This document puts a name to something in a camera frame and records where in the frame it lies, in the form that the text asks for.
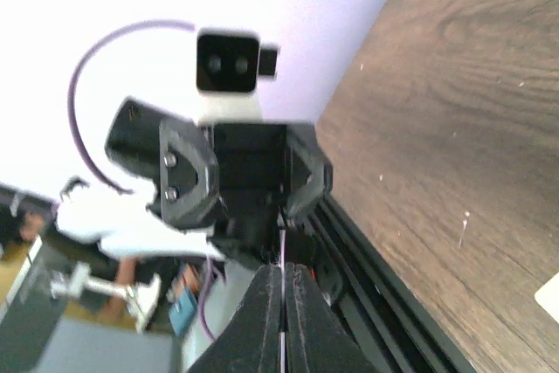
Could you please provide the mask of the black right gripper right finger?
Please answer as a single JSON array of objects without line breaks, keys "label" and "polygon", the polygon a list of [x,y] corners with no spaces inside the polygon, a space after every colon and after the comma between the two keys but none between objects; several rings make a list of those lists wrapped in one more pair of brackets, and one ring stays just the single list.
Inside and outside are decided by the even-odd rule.
[{"label": "black right gripper right finger", "polygon": [[303,265],[285,270],[287,366],[290,372],[377,372],[347,335]]}]

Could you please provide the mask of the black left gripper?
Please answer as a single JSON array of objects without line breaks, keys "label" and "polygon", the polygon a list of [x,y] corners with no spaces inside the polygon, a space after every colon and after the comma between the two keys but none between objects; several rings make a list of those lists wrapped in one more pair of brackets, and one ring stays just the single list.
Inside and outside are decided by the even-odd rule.
[{"label": "black left gripper", "polygon": [[313,124],[263,121],[223,101],[181,117],[127,98],[109,129],[107,158],[155,186],[146,209],[247,265],[272,245],[277,218],[306,216],[333,187]]}]

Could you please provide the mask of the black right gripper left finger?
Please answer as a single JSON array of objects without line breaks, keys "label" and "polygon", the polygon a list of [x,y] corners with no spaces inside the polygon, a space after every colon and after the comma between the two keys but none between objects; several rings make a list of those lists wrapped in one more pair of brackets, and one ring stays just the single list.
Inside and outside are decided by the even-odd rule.
[{"label": "black right gripper left finger", "polygon": [[189,368],[190,372],[278,373],[285,370],[283,278],[278,266],[262,266],[231,321]]}]

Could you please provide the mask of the beige leather card holder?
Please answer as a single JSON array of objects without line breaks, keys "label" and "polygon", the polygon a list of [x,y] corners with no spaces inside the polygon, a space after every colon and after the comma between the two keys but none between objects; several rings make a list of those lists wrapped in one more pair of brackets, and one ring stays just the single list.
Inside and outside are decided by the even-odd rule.
[{"label": "beige leather card holder", "polygon": [[535,301],[556,322],[559,322],[559,273],[535,292]]}]

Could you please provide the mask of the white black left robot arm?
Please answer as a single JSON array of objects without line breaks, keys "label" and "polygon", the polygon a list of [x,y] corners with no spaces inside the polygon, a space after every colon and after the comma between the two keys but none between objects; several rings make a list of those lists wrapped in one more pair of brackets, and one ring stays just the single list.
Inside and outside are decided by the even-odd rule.
[{"label": "white black left robot arm", "polygon": [[205,108],[191,119],[126,100],[108,130],[107,158],[147,182],[134,193],[78,187],[58,230],[113,258],[201,256],[261,265],[280,222],[309,214],[333,167],[310,122]]}]

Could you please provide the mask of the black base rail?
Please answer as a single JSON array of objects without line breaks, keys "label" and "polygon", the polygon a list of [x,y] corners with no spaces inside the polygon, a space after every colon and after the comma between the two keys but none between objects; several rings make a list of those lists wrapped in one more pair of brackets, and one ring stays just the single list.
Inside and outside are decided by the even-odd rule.
[{"label": "black base rail", "polygon": [[474,370],[332,197],[297,225],[317,242],[314,273],[325,300],[379,371]]}]

